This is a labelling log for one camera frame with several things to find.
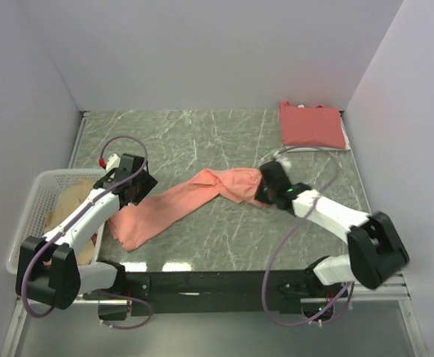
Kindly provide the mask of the salmon pink t-shirt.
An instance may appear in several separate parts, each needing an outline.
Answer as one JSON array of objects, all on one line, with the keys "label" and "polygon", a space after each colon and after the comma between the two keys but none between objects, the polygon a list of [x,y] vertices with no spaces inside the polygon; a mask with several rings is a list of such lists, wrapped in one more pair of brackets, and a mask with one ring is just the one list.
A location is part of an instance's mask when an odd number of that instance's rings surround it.
[{"label": "salmon pink t-shirt", "polygon": [[256,199],[261,179],[261,172],[253,168],[204,169],[163,193],[120,209],[108,226],[113,239],[126,251],[133,251],[218,196],[236,204],[263,207]]}]

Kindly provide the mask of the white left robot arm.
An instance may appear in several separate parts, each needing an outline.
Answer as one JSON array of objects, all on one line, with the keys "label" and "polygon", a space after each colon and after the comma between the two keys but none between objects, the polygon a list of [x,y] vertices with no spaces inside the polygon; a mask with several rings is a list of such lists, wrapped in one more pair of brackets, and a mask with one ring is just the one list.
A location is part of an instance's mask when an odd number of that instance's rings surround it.
[{"label": "white left robot arm", "polygon": [[67,309],[78,295],[102,290],[117,299],[127,290],[120,263],[77,262],[79,253],[99,228],[129,204],[138,204],[157,184],[147,158],[123,154],[117,167],[97,180],[84,201],[56,228],[42,237],[29,236],[19,249],[16,293],[24,303],[34,300]]}]

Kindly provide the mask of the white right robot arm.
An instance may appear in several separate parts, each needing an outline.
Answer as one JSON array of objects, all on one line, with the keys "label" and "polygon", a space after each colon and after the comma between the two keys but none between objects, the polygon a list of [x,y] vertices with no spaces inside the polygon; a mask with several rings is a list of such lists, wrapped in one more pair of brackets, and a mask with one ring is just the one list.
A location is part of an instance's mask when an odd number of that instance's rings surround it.
[{"label": "white right robot arm", "polygon": [[269,161],[259,168],[261,183],[256,199],[294,217],[318,225],[347,248],[339,256],[323,256],[303,270],[276,274],[269,269],[265,287],[285,295],[322,297],[346,283],[357,291],[402,295],[406,288],[401,271],[409,254],[389,216],[348,208],[325,197],[321,190],[292,183],[283,165]]}]

